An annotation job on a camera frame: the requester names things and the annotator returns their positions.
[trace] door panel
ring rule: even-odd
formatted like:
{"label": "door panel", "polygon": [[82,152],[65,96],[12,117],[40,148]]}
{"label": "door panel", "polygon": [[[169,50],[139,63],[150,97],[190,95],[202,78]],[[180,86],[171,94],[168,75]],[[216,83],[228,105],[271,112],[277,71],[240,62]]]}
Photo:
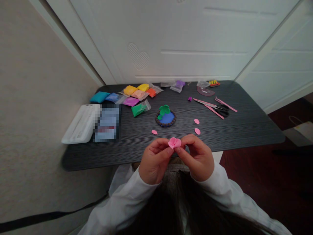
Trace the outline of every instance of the door panel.
{"label": "door panel", "polygon": [[313,92],[313,2],[304,1],[301,8],[294,27],[240,83],[267,113],[301,97],[289,99],[295,93]]}
{"label": "door panel", "polygon": [[235,79],[297,0],[71,0],[118,83]]}

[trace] black cable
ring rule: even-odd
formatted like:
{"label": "black cable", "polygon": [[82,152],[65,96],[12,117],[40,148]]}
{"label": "black cable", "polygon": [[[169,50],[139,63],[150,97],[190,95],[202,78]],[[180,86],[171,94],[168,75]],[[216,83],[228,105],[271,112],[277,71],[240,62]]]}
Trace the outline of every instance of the black cable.
{"label": "black cable", "polygon": [[61,218],[65,215],[69,215],[69,214],[93,207],[93,206],[99,204],[101,201],[103,201],[107,197],[107,195],[108,195],[108,191],[99,200],[92,202],[92,203],[88,204],[87,206],[84,206],[83,208],[80,208],[76,211],[71,211],[71,212],[55,211],[55,212],[49,212],[49,213],[44,213],[44,214],[31,215],[31,216],[24,217],[21,219],[1,223],[0,224],[0,233],[8,232],[11,230],[15,230],[18,228],[22,228],[22,227],[26,227],[26,226],[30,226],[30,225],[34,225],[34,224],[38,224],[38,223],[42,223],[42,222],[49,221],[49,220],[58,219],[58,218]]}

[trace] blue clay packet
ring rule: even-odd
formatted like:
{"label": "blue clay packet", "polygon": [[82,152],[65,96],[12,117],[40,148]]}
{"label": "blue clay packet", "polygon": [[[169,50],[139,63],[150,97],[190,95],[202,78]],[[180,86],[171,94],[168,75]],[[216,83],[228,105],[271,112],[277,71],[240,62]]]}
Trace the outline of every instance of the blue clay packet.
{"label": "blue clay packet", "polygon": [[91,97],[90,102],[102,103],[108,95],[110,95],[110,93],[98,91]]}
{"label": "blue clay packet", "polygon": [[112,101],[112,102],[117,102],[123,95],[118,95],[116,93],[112,93],[112,94],[109,94],[105,100],[108,100],[108,101]]}

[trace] beige wall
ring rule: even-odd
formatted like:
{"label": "beige wall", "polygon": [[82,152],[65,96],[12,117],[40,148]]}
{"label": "beige wall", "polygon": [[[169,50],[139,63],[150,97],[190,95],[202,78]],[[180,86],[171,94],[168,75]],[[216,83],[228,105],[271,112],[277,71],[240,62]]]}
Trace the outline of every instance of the beige wall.
{"label": "beige wall", "polygon": [[[0,2],[0,29],[0,223],[99,199],[110,169],[60,166],[61,138],[97,84],[27,0]],[[5,234],[68,234],[89,213]]]}

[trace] black scissors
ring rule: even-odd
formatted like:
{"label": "black scissors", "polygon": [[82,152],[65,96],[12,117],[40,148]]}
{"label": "black scissors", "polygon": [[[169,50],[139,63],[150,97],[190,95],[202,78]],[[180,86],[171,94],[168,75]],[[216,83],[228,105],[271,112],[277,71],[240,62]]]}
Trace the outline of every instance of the black scissors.
{"label": "black scissors", "polygon": [[223,117],[228,117],[229,116],[229,107],[227,105],[224,105],[224,104],[218,104],[218,105],[215,105],[215,104],[211,104],[211,103],[208,103],[208,102],[204,102],[204,101],[201,101],[201,100],[197,100],[197,99],[194,99],[195,101],[201,103],[201,104],[204,104],[206,106],[210,106],[212,108],[215,109],[215,111],[223,116]]}

